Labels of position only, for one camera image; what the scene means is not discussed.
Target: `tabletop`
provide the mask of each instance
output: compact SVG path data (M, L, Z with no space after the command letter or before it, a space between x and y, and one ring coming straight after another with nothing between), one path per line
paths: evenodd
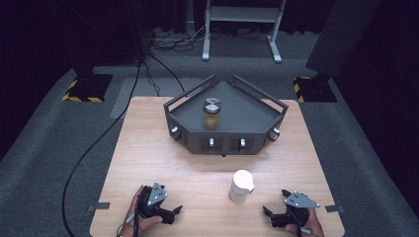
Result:
M257 155L197 155L170 135L163 104L168 97L134 97L129 108L90 232L93 236L116 236L130 201L140 185L154 182L165 186L168 198L162 208L182 205L172 225L159 224L145 236L294 236L284 228L273 228L262 206L284 213L281 190L298 191L318 202L317 216L325 236L345 233L323 170L316 155L299 105L289 106L281 125L281 136L267 142ZM228 196L237 170L249 171L255 190L244 202Z

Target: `jar lid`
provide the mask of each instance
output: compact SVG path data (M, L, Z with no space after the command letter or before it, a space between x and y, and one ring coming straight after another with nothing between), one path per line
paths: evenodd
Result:
M209 114L216 114L221 109L221 101L216 98L208 98L204 101L204 110Z

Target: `white cup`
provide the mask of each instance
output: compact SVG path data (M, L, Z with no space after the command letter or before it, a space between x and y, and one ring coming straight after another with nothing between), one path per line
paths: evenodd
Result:
M247 195L250 195L254 189L252 174L246 170L239 170L234 173L228 194L232 200L240 202L246 200Z

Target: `pentagonal metal box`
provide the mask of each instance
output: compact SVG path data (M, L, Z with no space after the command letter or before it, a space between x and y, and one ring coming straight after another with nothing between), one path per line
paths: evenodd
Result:
M204 102L221 102L217 129L204 126ZM276 141L288 106L237 75L222 81L211 75L164 104L169 134L191 153L257 154Z

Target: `gray carpet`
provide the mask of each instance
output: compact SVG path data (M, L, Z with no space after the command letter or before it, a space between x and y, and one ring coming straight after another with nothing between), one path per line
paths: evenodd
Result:
M315 40L311 34L280 33L282 64L274 62L263 36L213 39L208 62L201 61L202 41L185 52L153 53L185 87L210 74L220 78L238 74L278 99L295 100L293 78L315 74L304 67ZM147 57L146 63L161 96L182 92L158 62ZM104 103L61 102L75 77L70 70L57 80L0 163L1 236L67 235L60 211L65 182L81 155L121 112L136 75L130 62L98 66L94 71L114 75ZM416 236L417 217L382 167L336 85L333 81L330 85L337 103L300 106L335 202L344 208L345 236ZM135 94L154 93L142 66ZM123 121L117 121L87 154L71 179L65 207L76 236L90 235L94 213L87 207L99 199Z

